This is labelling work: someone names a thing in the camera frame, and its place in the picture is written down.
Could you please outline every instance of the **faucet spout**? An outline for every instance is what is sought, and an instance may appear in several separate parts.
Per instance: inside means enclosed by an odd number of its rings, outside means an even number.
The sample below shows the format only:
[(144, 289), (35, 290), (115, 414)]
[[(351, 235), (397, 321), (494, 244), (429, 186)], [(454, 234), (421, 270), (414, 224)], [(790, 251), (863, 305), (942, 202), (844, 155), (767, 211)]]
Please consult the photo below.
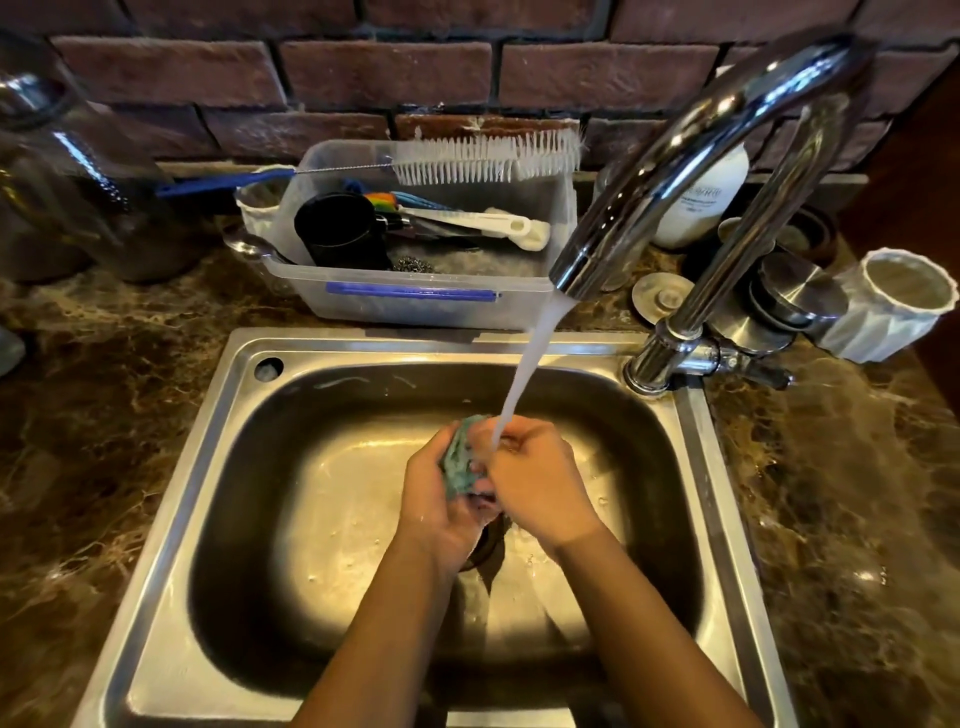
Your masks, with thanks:
[(703, 324), (833, 164), (867, 101), (876, 44), (842, 28), (782, 37), (715, 79), (649, 146), (633, 150), (570, 236), (550, 271), (566, 295), (599, 295), (636, 263), (660, 218), (748, 133), (793, 110), (793, 143), (684, 303), (657, 326), (628, 370), (639, 391), (662, 391), (696, 348)]

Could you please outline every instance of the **dish rack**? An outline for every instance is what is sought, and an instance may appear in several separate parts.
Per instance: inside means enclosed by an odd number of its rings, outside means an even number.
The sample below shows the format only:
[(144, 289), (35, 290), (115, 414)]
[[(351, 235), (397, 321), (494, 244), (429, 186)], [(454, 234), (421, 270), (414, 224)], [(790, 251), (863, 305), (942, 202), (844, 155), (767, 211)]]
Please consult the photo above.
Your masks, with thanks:
[[(393, 158), (392, 141), (331, 140), (311, 147), (300, 168), (360, 166)], [(491, 251), (438, 254), (437, 273), (402, 273), (313, 264), (294, 231), (294, 215), (307, 200), (357, 180), (373, 190), (403, 190), (443, 205), (473, 211), (506, 209), (551, 225), (550, 240), (537, 253), (507, 243)], [(547, 274), (577, 223), (576, 195), (569, 174), (521, 182), (470, 182), (405, 187), (390, 167), (347, 173), (297, 175), (280, 202), (266, 237), (288, 265), (265, 261), (267, 271), (286, 280), (320, 318), (424, 327), (526, 330), (554, 290)], [(411, 243), (411, 253), (430, 256), (433, 243)], [(461, 267), (464, 271), (453, 272)], [(466, 271), (474, 268), (479, 274)]]

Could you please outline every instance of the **marble countertop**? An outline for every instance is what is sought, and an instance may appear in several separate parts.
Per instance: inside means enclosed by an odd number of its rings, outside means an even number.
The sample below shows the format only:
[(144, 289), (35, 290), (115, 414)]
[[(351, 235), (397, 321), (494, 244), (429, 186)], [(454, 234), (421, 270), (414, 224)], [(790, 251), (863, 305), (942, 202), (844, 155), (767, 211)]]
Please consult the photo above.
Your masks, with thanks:
[[(628, 293), (562, 328), (641, 328)], [(155, 286), (0, 283), (0, 323), (30, 349), (0, 379), (0, 724), (63, 726), (229, 332), (322, 323), (223, 251)], [(960, 725), (960, 426), (910, 352), (784, 359), (787, 392), (708, 396), (801, 720)]]

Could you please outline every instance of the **blue brush handle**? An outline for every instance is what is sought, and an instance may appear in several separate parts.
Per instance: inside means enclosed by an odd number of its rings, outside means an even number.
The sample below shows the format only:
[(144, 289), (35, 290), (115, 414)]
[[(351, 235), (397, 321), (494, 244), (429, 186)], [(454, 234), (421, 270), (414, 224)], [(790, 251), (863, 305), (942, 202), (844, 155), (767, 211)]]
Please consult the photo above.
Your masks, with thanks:
[(248, 172), (243, 175), (201, 177), (198, 180), (164, 184), (156, 189), (156, 195), (158, 197), (180, 197), (182, 195), (193, 195), (197, 192), (209, 192), (213, 189), (233, 189), (254, 182), (293, 177), (296, 171), (295, 169), (268, 169), (263, 172)]

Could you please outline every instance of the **person's right hand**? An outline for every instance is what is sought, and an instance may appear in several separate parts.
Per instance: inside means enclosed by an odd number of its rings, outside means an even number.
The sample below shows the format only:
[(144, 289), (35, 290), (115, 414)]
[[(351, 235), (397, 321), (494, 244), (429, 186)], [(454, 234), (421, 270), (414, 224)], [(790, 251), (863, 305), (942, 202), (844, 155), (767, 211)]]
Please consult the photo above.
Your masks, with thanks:
[(515, 416), (492, 449), (496, 418), (470, 428), (474, 460), (487, 471), (507, 515), (547, 552), (602, 528), (573, 459), (573, 448), (552, 423)]

